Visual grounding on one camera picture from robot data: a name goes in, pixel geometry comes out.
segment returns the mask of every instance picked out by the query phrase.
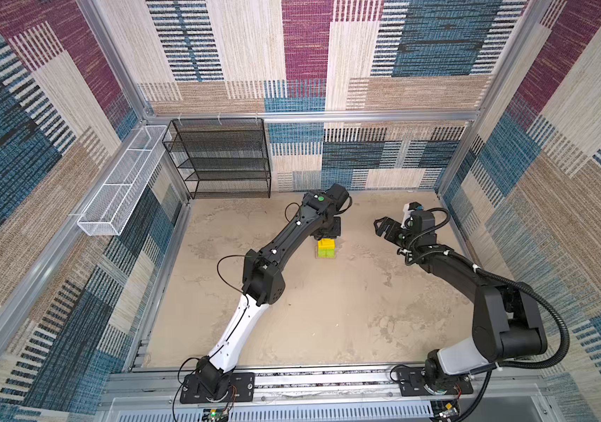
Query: black mesh shelf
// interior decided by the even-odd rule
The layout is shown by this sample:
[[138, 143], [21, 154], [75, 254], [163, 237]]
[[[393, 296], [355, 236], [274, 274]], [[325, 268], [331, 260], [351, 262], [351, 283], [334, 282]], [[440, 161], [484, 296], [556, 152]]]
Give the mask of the black mesh shelf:
[[261, 119], [177, 119], [165, 148], [192, 198], [270, 198]]

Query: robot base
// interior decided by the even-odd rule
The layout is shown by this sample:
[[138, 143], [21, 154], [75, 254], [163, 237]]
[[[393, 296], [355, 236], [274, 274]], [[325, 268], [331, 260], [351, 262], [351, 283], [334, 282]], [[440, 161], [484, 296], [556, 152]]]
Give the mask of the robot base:
[[[399, 383], [399, 391], [403, 397], [434, 395], [425, 388], [423, 371], [424, 367], [397, 367], [396, 378], [403, 381]], [[465, 381], [465, 376], [457, 376], [453, 384], [449, 384], [446, 394], [456, 394], [453, 390], [455, 384], [462, 389], [463, 395], [474, 392], [471, 382], [468, 379]]]
[[209, 403], [210, 401], [227, 403], [232, 401], [232, 388], [230, 385], [234, 385], [237, 389], [235, 401], [251, 402], [254, 400], [255, 378], [256, 374], [253, 372], [235, 372], [230, 375], [229, 384], [225, 384], [225, 391], [219, 392], [220, 397], [214, 398], [206, 391], [206, 388], [200, 385], [197, 376], [189, 375], [184, 380], [185, 387], [181, 389], [179, 401], [181, 404]]

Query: white mesh basket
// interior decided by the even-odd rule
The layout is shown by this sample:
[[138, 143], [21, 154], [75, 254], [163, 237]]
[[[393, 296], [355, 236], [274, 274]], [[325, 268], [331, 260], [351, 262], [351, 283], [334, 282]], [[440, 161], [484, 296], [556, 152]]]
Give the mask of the white mesh basket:
[[119, 236], [162, 158], [167, 126], [144, 126], [85, 208], [77, 225], [88, 236]]

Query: stained surface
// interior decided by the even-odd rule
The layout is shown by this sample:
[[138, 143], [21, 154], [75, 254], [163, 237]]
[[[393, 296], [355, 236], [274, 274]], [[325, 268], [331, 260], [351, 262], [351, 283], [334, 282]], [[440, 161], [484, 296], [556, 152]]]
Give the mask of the stained surface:
[[[470, 335], [473, 306], [443, 280], [406, 267], [396, 247], [375, 236], [373, 220], [399, 219], [403, 204], [439, 206], [432, 192], [355, 192], [343, 215], [335, 260], [314, 258], [306, 240], [284, 269], [286, 291], [261, 317], [240, 365], [424, 360], [430, 350]], [[174, 266], [146, 355], [147, 367], [176, 367], [204, 356], [220, 338], [238, 295], [216, 262], [260, 249], [286, 224], [284, 207], [300, 193], [270, 199], [201, 199]], [[439, 241], [459, 249], [449, 226]], [[221, 263], [240, 286], [242, 258]]]

